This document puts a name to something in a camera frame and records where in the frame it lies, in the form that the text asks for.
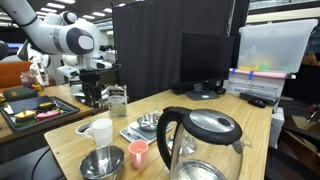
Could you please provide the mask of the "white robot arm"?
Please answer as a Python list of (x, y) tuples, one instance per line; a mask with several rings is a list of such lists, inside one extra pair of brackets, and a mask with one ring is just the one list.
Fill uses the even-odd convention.
[(0, 6), (24, 30), (32, 48), (41, 54), (62, 56), (64, 65), (58, 71), (69, 82), (80, 81), (85, 104), (98, 108), (102, 98), (98, 72), (112, 64), (100, 56), (96, 26), (69, 12), (49, 13), (53, 23), (48, 24), (37, 17), (26, 0), (0, 0)]

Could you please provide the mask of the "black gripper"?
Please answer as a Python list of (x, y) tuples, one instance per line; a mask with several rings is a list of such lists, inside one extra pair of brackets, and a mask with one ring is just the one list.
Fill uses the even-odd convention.
[(99, 85), (100, 75), (97, 70), (81, 70), (79, 78), (82, 82), (82, 92), (85, 95), (85, 104), (92, 108), (99, 107), (102, 98), (101, 86)]

